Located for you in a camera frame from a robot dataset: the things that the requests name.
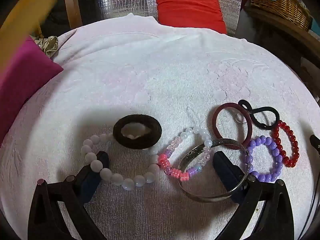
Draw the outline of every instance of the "pink cushion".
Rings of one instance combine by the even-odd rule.
[[[0,145],[23,104],[63,70],[28,37],[0,76]]]

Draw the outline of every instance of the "red bead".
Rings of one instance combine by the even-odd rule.
[[[275,143],[276,143],[276,145],[279,145],[281,143],[280,138],[275,139]]]
[[[274,132],[273,135],[272,135],[272,137],[273,137],[274,139],[277,139],[277,138],[279,137],[279,133],[278,133],[278,132]]]
[[[279,145],[277,146],[277,148],[279,149],[279,151],[282,151],[282,149],[283,149],[283,147],[282,147],[281,144],[279,144]]]
[[[281,151],[280,155],[282,156],[282,158],[284,158],[287,155],[287,153],[286,153],[286,151]]]
[[[288,157],[288,156],[287,156],[287,157],[284,157],[284,158],[282,159],[282,163],[283,163],[284,165],[286,165],[288,162],[289,162],[289,157]]]

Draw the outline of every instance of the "metal bangle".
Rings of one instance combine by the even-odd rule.
[[[245,154],[248,156],[249,152],[246,150],[246,148],[239,142],[233,140],[233,139],[217,139],[212,141],[212,147],[216,147],[219,145],[225,145],[225,144],[232,144],[232,145],[236,145],[238,147],[240,147],[240,150],[243,150],[245,152]],[[181,170],[182,172],[184,172],[187,168],[187,166],[189,165],[189,163],[191,163],[192,160],[194,160],[199,154],[201,154],[203,152],[203,148],[204,145],[199,145],[195,148],[193,148],[179,163],[178,169]],[[183,186],[182,186],[182,182],[179,180],[179,186],[181,187],[182,191],[186,194],[186,196],[192,200],[195,200],[197,202],[204,202],[204,203],[210,203],[210,202],[216,202],[216,201],[221,201],[224,200],[226,198],[229,198],[233,193],[235,193],[239,188],[241,188],[242,184],[244,183],[244,181],[246,180],[248,174],[249,174],[249,169],[250,169],[250,163],[248,163],[247,167],[246,167],[246,171],[245,174],[243,176],[243,178],[241,179],[241,181],[239,182],[239,184],[237,186],[235,186],[232,190],[221,194],[221,195],[217,195],[217,196],[198,196],[198,195],[193,195],[189,192],[187,192]]]

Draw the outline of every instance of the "bead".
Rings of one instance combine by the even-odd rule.
[[[193,128],[193,132],[194,132],[195,134],[199,133],[200,130],[201,130],[201,128],[198,127],[198,126],[195,126],[195,127]]]
[[[281,163],[281,162],[282,162],[282,159],[283,159],[282,155],[278,155],[278,156],[276,157],[276,162],[277,162],[277,163]]]
[[[264,182],[270,182],[271,181],[271,174],[266,174],[265,175],[266,179],[264,180]]]
[[[105,181],[110,181],[111,176],[112,176],[112,171],[108,168],[103,168],[100,171],[100,177],[101,177],[101,179],[103,179]]]
[[[278,144],[277,145],[277,148],[279,149],[279,151],[282,151],[283,150],[283,146],[281,144]]]
[[[189,134],[186,133],[186,132],[182,132],[182,133],[180,134],[180,137],[181,137],[183,140],[187,139],[188,136],[189,136]]]
[[[95,153],[87,153],[84,157],[85,162],[90,164],[91,162],[95,161],[97,159],[97,156]]]
[[[279,155],[279,153],[280,153],[280,151],[279,151],[278,148],[275,148],[275,149],[272,150],[272,155],[273,155],[274,157],[277,157],[277,156]]]
[[[203,135],[201,136],[201,139],[202,139],[203,141],[209,140],[209,139],[210,139],[210,135],[209,135],[209,134],[203,134]]]
[[[250,140],[249,146],[252,147],[252,149],[255,148],[256,142],[254,140]]]
[[[172,173],[172,167],[166,167],[166,168],[164,168],[164,173],[166,174],[166,175],[170,175],[171,173]]]
[[[158,163],[158,155],[151,155],[149,157],[149,164],[152,164],[152,163]]]
[[[261,139],[261,144],[265,144],[266,142],[266,137],[264,135],[261,135],[260,136],[260,139]]]
[[[187,128],[185,132],[191,135],[193,133],[193,130],[192,128]]]
[[[270,137],[267,137],[267,138],[266,138],[266,142],[265,142],[264,144],[268,146],[268,145],[271,144],[271,142],[272,142],[271,138],[270,138]]]
[[[274,150],[274,149],[276,149],[276,148],[277,148],[277,145],[276,145],[275,142],[270,143],[270,145],[269,145],[269,149],[270,149],[270,150]]]
[[[135,176],[133,181],[137,187],[142,187],[146,183],[146,179],[142,175]]]
[[[85,154],[85,153],[90,153],[90,152],[92,152],[92,150],[91,150],[91,148],[90,148],[88,145],[83,145],[83,146],[81,147],[80,152],[81,152],[82,154]]]
[[[260,175],[258,176],[258,181],[264,182],[265,180],[266,180],[266,176],[264,176],[263,174],[260,174]]]
[[[90,139],[84,140],[83,145],[88,145],[90,148],[93,147],[93,142]]]
[[[258,137],[254,140],[256,142],[256,146],[260,146],[261,144],[261,139]]]
[[[152,183],[156,180],[156,177],[151,172],[146,172],[143,177],[146,179],[147,183]]]
[[[211,147],[212,146],[212,140],[204,141],[204,146]]]
[[[248,152],[249,152],[249,155],[252,155],[252,153],[253,153],[252,147],[248,146],[248,147],[247,147],[247,150],[248,150]]]
[[[286,125],[286,126],[284,127],[284,131],[285,131],[285,132],[289,132],[289,131],[290,131],[290,126],[289,126],[289,125]]]
[[[280,138],[275,139],[275,143],[276,145],[279,145],[281,143],[281,139]]]
[[[272,137],[273,137],[274,139],[277,139],[277,138],[279,137],[279,133],[278,133],[278,132],[274,132],[274,133],[272,134]]]
[[[154,175],[157,175],[160,171],[160,168],[158,166],[158,164],[151,164],[148,168],[148,171],[153,173]]]
[[[251,175],[253,175],[253,176],[255,176],[256,178],[258,178],[258,176],[259,176],[259,172],[257,172],[257,171],[253,171],[253,172],[251,172]]]
[[[280,152],[280,155],[282,156],[282,158],[284,158],[287,155],[287,153],[286,153],[286,151],[283,150],[283,151]]]
[[[283,163],[284,165],[287,165],[288,162],[289,162],[289,157],[288,157],[288,156],[287,156],[287,157],[284,157],[284,158],[282,159],[282,163]]]
[[[94,160],[90,164],[91,170],[94,172],[100,172],[103,168],[103,164],[99,160]]]

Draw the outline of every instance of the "beaded bracelet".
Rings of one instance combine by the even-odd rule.
[[[279,138],[279,128],[282,128],[288,135],[292,146],[293,146],[293,158],[290,159],[288,156],[286,156],[286,151],[283,150],[283,147],[281,145],[281,139]],[[280,155],[282,156],[282,163],[288,167],[288,168],[293,168],[296,166],[297,161],[299,159],[299,147],[298,147],[298,142],[296,141],[296,137],[293,135],[293,131],[290,130],[290,126],[288,126],[285,122],[282,122],[279,120],[277,123],[277,126],[274,128],[272,137],[274,139],[274,142],[277,144],[277,148],[280,151]]]
[[[175,169],[171,166],[169,158],[174,152],[174,149],[182,143],[183,140],[187,139],[192,133],[201,135],[202,140],[204,141],[205,153],[204,157],[193,167],[186,170],[186,172],[181,172],[179,169]],[[212,140],[210,140],[210,135],[207,134],[207,130],[201,129],[200,127],[194,127],[193,129],[187,128],[185,132],[182,132],[180,136],[177,136],[171,144],[167,147],[166,151],[158,156],[157,163],[161,169],[164,169],[166,175],[171,175],[180,181],[189,180],[192,176],[201,172],[202,167],[205,166],[208,160],[210,160],[210,147],[212,146]]]
[[[253,170],[253,149],[256,146],[260,146],[261,144],[264,144],[268,146],[268,148],[272,151],[272,155],[275,157],[276,165],[274,172],[272,174],[262,174],[257,171]],[[255,140],[251,140],[249,142],[249,146],[247,147],[247,150],[249,152],[249,156],[245,157],[245,163],[250,164],[249,172],[251,172],[251,175],[255,176],[260,182],[274,182],[276,181],[277,177],[280,176],[281,169],[282,169],[282,156],[279,154],[279,149],[277,148],[277,145],[275,142],[272,141],[270,137],[265,137],[264,135],[261,135],[260,137],[256,138]]]

